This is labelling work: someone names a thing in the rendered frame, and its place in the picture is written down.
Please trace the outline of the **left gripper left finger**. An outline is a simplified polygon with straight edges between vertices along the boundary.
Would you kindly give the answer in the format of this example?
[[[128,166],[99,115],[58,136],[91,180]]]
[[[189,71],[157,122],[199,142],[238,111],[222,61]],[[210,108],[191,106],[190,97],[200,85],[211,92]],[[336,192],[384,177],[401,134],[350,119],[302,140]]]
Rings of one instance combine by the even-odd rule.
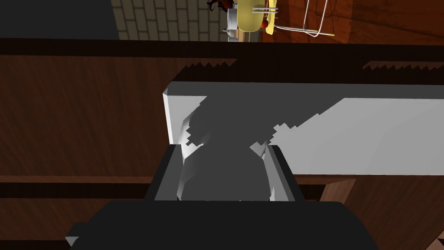
[[[146,201],[176,201],[183,169],[181,145],[169,145],[144,197]]]

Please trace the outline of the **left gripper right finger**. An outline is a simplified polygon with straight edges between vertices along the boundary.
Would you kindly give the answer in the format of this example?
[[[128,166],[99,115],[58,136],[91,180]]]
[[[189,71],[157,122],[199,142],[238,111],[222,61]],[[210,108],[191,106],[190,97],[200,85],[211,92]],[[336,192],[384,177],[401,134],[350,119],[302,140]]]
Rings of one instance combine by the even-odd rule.
[[[278,145],[268,145],[263,155],[270,185],[270,201],[295,201],[296,181]]]

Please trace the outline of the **grey bar handle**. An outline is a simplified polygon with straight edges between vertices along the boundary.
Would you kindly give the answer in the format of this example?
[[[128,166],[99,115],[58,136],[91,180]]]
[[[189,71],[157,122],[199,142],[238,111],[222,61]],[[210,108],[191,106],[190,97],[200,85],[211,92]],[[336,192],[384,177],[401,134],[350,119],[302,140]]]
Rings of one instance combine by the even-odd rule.
[[[163,100],[181,200],[269,200],[268,145],[293,174],[444,175],[444,86],[173,81]]]

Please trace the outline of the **yellow chair with metal legs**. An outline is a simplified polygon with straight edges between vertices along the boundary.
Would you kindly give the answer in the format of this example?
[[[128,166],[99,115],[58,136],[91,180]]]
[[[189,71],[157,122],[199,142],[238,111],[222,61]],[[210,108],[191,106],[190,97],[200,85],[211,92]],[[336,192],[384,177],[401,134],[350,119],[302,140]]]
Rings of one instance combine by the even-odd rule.
[[[272,35],[275,29],[305,33],[311,37],[319,35],[335,36],[333,33],[321,32],[323,20],[325,19],[326,8],[328,0],[325,0],[321,21],[317,29],[310,30],[306,28],[306,20],[309,10],[310,0],[307,0],[306,10],[304,15],[303,27],[294,28],[291,26],[279,26],[275,24],[276,15],[279,8],[277,7],[278,0],[238,0],[237,1],[237,27],[244,33],[252,33],[260,29],[266,30],[267,34]]]

